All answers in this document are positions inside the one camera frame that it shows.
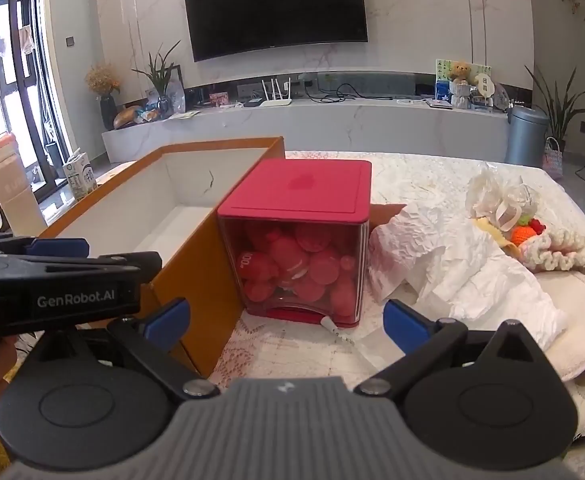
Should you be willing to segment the white paper towel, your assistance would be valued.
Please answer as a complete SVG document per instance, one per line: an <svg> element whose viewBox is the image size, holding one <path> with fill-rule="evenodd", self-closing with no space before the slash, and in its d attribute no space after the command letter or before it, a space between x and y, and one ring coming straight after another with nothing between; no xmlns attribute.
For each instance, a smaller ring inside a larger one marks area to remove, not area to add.
<svg viewBox="0 0 585 480"><path fill-rule="evenodd" d="M367 260L377 301L407 283L416 292L413 309L430 320L455 318L472 330L495 330L513 318L542 349L566 328L565 314L535 276L448 208L405 206L372 230Z"/></svg>

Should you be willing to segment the orange crochet fruit toy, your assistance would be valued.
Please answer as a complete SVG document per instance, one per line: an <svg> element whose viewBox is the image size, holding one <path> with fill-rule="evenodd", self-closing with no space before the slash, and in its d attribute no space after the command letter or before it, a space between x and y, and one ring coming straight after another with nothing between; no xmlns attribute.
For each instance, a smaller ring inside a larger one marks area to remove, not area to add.
<svg viewBox="0 0 585 480"><path fill-rule="evenodd" d="M521 246L526 240L534 236L541 235L547 226L543 224L538 218L532 216L521 216L509 230L507 239L515 246Z"/></svg>

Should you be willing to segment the white crochet ruffle scrunchie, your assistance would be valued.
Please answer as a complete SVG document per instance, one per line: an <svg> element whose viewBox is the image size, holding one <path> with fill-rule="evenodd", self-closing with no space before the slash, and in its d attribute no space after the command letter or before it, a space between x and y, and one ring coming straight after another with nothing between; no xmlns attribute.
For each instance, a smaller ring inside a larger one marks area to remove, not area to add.
<svg viewBox="0 0 585 480"><path fill-rule="evenodd" d="M545 230L522 242L519 252L521 263L533 273L585 267L585 238L573 231Z"/></svg>

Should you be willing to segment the yellow microfiber cloth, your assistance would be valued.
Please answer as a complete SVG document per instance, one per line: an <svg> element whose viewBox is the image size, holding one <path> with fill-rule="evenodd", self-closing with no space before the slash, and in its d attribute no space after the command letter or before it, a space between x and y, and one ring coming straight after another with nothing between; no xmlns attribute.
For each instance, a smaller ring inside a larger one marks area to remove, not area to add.
<svg viewBox="0 0 585 480"><path fill-rule="evenodd" d="M475 226L483 232L488 233L495 243L502 249L502 252L505 252L506 255L509 255L515 259L521 258L521 251L519 248L510 240L508 240L504 234L496 228L488 218L475 218L473 220Z"/></svg>

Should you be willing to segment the clear gift bag with ribbon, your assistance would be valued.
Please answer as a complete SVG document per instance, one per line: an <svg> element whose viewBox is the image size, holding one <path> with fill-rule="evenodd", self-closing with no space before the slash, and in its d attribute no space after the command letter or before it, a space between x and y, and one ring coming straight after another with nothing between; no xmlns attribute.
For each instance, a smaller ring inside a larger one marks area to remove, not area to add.
<svg viewBox="0 0 585 480"><path fill-rule="evenodd" d="M468 182L466 209L471 218L487 218L502 232L512 231L538 211L539 195L521 177L506 179L486 164Z"/></svg>

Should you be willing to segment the pink water bottle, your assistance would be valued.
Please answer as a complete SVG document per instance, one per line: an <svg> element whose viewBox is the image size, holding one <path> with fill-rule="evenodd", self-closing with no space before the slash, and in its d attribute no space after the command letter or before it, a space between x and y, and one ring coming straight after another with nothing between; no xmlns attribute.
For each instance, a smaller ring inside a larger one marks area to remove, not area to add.
<svg viewBox="0 0 585 480"><path fill-rule="evenodd" d="M12 133L0 135L0 231L38 236L46 229Z"/></svg>

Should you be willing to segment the small milk carton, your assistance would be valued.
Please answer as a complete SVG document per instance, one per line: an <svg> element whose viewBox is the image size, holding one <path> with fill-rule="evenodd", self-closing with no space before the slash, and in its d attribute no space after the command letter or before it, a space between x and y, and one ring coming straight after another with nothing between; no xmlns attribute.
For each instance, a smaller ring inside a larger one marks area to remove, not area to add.
<svg viewBox="0 0 585 480"><path fill-rule="evenodd" d="M75 200L82 200L98 188L90 159L80 148L64 162L62 170Z"/></svg>

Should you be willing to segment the cream round cushion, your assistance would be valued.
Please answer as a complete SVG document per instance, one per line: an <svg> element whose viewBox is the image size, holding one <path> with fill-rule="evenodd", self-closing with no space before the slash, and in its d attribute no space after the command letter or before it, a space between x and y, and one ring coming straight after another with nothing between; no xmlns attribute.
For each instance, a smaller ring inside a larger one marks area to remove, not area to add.
<svg viewBox="0 0 585 480"><path fill-rule="evenodd" d="M545 355L562 381L570 382L585 371L585 274L542 272L537 280L555 308L565 314L566 328Z"/></svg>

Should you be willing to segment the red capsule dispenser box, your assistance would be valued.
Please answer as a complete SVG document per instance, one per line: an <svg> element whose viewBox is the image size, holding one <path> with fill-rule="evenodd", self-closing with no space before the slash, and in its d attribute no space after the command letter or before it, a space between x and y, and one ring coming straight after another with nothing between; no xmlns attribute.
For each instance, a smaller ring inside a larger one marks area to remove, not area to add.
<svg viewBox="0 0 585 480"><path fill-rule="evenodd" d="M218 216L249 314L359 324L371 187L367 160L273 158L247 174Z"/></svg>

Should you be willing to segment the marble TV console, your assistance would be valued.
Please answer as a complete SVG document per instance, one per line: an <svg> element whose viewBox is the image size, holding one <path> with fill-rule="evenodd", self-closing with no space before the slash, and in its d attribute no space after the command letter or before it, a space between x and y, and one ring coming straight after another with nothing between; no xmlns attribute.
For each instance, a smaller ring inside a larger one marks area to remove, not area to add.
<svg viewBox="0 0 585 480"><path fill-rule="evenodd" d="M110 162L139 159L163 145L281 136L289 151L381 152L503 162L504 114L434 108L424 101L352 100L287 106L207 108L194 116L102 134Z"/></svg>

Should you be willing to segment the grey pedal trash bin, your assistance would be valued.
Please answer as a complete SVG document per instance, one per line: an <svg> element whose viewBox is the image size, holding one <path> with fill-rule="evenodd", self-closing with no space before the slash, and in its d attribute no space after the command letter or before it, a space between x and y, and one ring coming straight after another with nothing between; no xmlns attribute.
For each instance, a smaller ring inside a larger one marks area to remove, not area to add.
<svg viewBox="0 0 585 480"><path fill-rule="evenodd" d="M540 168L550 122L547 114L543 110L516 105L509 107L507 122L509 137L505 162Z"/></svg>

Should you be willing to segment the green plant in glass vase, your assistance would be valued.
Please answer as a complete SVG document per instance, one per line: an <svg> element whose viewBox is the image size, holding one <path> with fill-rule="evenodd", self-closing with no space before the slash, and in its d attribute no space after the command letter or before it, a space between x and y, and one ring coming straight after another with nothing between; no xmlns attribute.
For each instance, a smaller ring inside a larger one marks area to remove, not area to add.
<svg viewBox="0 0 585 480"><path fill-rule="evenodd" d="M166 53L158 51L154 56L148 55L148 70L133 68L134 73L144 75L155 88L157 92L156 110L162 119L170 117L173 112L172 102L166 92L176 64L174 62L168 63L168 58L179 44L181 41L177 41Z"/></svg>

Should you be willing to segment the white wifi router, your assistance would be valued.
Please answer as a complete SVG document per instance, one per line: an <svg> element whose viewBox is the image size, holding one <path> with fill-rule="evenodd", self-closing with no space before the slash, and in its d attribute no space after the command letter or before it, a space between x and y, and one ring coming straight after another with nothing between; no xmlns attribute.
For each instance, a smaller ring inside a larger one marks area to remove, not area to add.
<svg viewBox="0 0 585 480"><path fill-rule="evenodd" d="M270 81L262 79L261 84L263 91L261 107L284 107L293 102L290 81L286 81L284 87L281 87L278 79L273 77Z"/></svg>

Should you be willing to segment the teddy bear on console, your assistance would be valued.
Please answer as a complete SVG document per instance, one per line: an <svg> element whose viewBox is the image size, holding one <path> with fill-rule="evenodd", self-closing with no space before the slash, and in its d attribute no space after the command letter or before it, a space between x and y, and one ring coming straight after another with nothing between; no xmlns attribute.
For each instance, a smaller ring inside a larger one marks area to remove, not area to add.
<svg viewBox="0 0 585 480"><path fill-rule="evenodd" d="M454 61L449 70L449 81L454 84L469 84L471 82L471 64L464 61Z"/></svg>

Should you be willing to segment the black wall television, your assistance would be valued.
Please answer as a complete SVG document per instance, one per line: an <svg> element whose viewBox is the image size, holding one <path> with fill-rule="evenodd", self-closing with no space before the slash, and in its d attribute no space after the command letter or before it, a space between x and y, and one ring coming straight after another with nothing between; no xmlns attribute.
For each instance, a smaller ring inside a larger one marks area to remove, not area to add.
<svg viewBox="0 0 585 480"><path fill-rule="evenodd" d="M364 0L185 0L196 62L304 44L365 42Z"/></svg>

